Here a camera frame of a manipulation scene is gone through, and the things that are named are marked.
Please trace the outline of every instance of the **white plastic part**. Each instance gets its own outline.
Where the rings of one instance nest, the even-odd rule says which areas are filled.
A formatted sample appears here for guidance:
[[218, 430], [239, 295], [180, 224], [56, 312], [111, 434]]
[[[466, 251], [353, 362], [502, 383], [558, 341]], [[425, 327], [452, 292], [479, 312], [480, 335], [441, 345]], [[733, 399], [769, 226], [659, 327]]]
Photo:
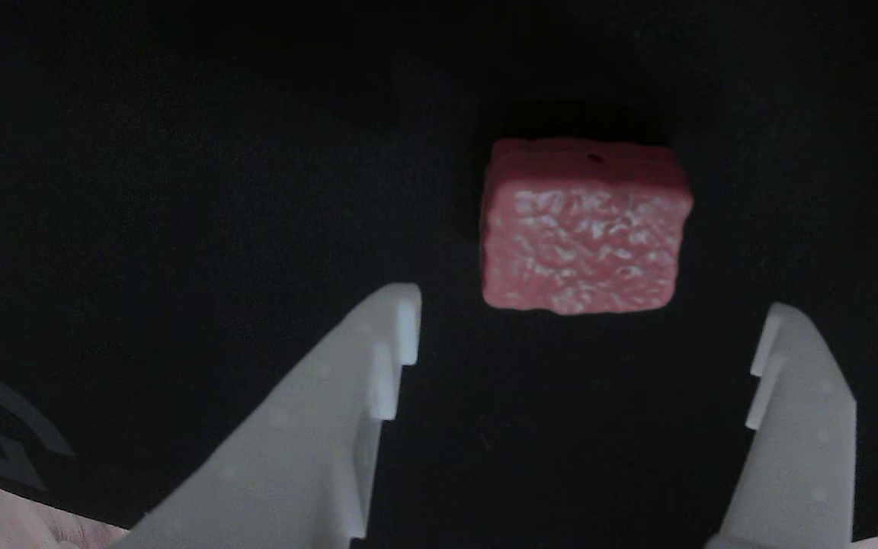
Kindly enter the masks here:
[[771, 306], [751, 366], [756, 429], [711, 549], [845, 549], [853, 528], [856, 400], [800, 310]]
[[381, 420], [418, 358], [421, 296], [356, 306], [116, 549], [342, 549], [368, 527]]

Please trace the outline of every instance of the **black fabric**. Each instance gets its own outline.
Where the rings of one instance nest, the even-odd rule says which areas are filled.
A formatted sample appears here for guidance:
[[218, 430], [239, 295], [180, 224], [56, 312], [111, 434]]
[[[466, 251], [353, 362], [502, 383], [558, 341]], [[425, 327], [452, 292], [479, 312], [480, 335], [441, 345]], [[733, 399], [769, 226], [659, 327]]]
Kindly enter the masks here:
[[[484, 305], [518, 135], [679, 152], [668, 307]], [[76, 452], [0, 409], [49, 492], [0, 486], [130, 527], [390, 281], [421, 360], [356, 547], [700, 546], [774, 301], [851, 384], [878, 535], [878, 3], [0, 1], [0, 381]]]

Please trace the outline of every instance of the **pink block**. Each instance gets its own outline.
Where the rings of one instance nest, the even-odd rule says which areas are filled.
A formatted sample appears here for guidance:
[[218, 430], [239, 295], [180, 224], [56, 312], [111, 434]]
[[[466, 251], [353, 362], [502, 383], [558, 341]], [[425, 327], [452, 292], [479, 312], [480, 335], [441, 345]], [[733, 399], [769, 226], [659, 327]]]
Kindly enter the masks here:
[[661, 308], [692, 208], [665, 147], [499, 140], [483, 195], [484, 299], [559, 315]]

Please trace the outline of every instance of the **black surface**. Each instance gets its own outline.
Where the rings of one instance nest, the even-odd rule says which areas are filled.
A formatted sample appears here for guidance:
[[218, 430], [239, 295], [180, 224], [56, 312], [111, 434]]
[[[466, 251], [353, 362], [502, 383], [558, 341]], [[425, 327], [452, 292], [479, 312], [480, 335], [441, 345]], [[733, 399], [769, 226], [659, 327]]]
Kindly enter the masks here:
[[[356, 546], [697, 547], [777, 300], [857, 397], [854, 532], [878, 535], [878, 3], [306, 6], [0, 2], [0, 381], [77, 453], [0, 410], [50, 493], [0, 486], [130, 527], [415, 281], [421, 361]], [[484, 305], [482, 168], [536, 134], [679, 152], [668, 308]]]

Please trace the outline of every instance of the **red cube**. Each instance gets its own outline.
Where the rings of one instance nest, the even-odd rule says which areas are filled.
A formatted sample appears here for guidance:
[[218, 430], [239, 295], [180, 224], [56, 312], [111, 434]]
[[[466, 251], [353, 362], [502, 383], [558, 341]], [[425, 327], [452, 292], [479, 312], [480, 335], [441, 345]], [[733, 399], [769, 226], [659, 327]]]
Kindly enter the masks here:
[[484, 299], [559, 315], [661, 308], [692, 208], [671, 149], [499, 140], [483, 195]]

